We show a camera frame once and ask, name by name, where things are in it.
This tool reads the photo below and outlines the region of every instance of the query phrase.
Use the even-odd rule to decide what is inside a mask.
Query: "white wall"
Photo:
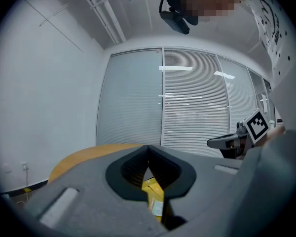
[[[111,54],[150,47],[184,47],[209,51],[211,53],[216,53],[217,55],[227,57],[245,66],[248,66],[250,69],[262,75],[268,81],[272,81],[270,78],[269,69],[261,67],[256,61],[251,59],[245,53],[242,53],[220,43],[216,43],[206,39],[191,38],[188,36],[164,35],[130,39],[126,43],[106,49],[104,54],[104,60],[106,60],[106,62],[104,62],[104,64],[105,66],[107,65]]]
[[[0,192],[25,186],[21,162],[32,185],[95,145],[103,49],[66,10],[39,26],[57,0],[27,1],[34,4],[17,2],[0,29]]]

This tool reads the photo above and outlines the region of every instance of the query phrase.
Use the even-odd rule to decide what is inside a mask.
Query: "ceiling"
[[[61,1],[70,4],[67,10],[104,49],[114,45],[86,0]],[[110,0],[110,4],[127,40],[144,36],[180,35],[160,18],[160,0]],[[166,0],[163,9],[168,9]],[[267,52],[258,44],[259,31],[254,16],[251,9],[245,5],[237,6],[228,16],[200,18],[197,26],[190,26],[189,36],[212,40],[247,53],[271,72]]]

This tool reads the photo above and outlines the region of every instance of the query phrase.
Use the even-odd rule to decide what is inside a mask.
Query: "white shirt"
[[[277,0],[245,0],[271,58],[274,89],[269,97],[287,130],[296,130],[296,29]]]

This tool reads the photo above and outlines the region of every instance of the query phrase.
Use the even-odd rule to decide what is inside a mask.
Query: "wooden table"
[[[53,171],[49,175],[48,183],[56,179],[61,174],[65,173],[67,170],[77,165],[80,162],[89,160],[92,158],[105,156],[111,153],[115,153],[120,150],[134,148],[142,146],[141,144],[111,144],[104,146],[96,146],[92,148],[86,148],[80,151],[77,151],[66,158],[62,159]]]

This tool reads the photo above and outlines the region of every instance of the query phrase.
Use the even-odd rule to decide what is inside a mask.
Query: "window blind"
[[[111,57],[101,91],[96,145],[161,140],[162,51]]]
[[[265,119],[269,122],[270,121],[269,103],[268,103],[267,94],[266,94],[264,86],[263,86],[262,77],[257,75],[256,73],[252,72],[251,70],[249,70],[249,74],[252,79],[253,87],[255,89],[257,106],[258,106],[258,108],[260,108]]]
[[[222,157],[207,140],[228,133],[227,94],[214,55],[164,50],[165,66],[193,67],[165,70],[162,145],[188,153]]]
[[[248,69],[237,63],[219,57],[226,83],[229,100],[230,128],[237,130],[237,122],[242,121],[256,108],[256,96],[248,73]]]

